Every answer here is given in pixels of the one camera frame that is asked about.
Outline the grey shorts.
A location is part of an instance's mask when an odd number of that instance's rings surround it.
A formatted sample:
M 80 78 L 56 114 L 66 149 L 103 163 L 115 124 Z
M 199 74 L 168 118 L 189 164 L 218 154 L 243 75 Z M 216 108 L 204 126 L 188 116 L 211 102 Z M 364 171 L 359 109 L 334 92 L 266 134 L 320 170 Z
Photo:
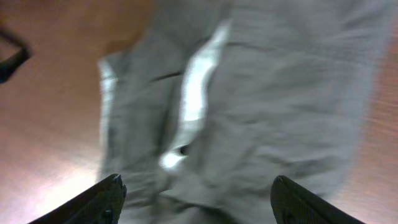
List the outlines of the grey shorts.
M 285 175 L 328 198 L 352 166 L 396 1 L 159 1 L 99 63 L 101 174 L 121 223 L 274 223 Z

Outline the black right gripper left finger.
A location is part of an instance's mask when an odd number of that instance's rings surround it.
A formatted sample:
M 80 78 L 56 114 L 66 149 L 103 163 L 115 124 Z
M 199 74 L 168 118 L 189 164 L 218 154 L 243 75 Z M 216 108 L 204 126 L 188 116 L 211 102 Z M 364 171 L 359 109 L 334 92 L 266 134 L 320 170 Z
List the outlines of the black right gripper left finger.
M 121 175 L 111 174 L 29 224 L 118 224 L 126 193 Z

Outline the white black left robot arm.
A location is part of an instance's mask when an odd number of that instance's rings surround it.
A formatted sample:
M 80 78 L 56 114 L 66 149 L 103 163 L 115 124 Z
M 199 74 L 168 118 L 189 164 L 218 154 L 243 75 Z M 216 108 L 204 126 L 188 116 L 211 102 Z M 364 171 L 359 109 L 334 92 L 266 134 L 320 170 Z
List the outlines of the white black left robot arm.
M 1 38 L 19 48 L 14 55 L 1 61 L 1 84 L 4 84 L 11 79 L 21 65 L 31 58 L 32 52 L 26 41 L 4 26 L 1 26 Z

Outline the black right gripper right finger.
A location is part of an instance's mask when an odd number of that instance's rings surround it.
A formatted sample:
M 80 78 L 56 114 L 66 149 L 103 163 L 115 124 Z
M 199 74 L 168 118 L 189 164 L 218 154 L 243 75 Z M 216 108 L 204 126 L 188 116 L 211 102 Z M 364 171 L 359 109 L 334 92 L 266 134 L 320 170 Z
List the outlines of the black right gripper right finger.
M 277 224 L 364 224 L 284 175 L 271 188 Z

